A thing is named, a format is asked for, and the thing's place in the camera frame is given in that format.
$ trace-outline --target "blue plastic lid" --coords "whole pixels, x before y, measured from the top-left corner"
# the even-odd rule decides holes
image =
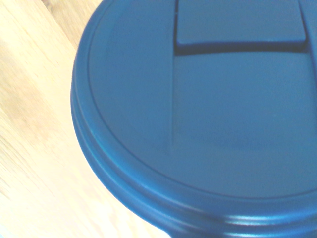
[[[173,238],[317,237],[317,1],[107,0],[73,71],[94,172]]]

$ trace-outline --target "blue container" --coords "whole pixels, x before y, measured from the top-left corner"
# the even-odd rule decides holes
[[[71,106],[94,172],[173,238],[317,237],[317,1],[107,0]]]

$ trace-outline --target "wood grain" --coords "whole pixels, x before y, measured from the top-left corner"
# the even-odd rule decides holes
[[[73,61],[100,2],[0,0],[0,237],[168,237],[105,189],[73,130]]]

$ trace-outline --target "wooden surface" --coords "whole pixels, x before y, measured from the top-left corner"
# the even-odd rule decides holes
[[[0,238],[166,238],[101,184],[73,130],[70,83],[101,0],[0,0]]]

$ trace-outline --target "raised rectangular tab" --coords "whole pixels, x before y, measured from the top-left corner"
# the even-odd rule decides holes
[[[306,34],[296,0],[179,0],[176,52],[297,51]]]

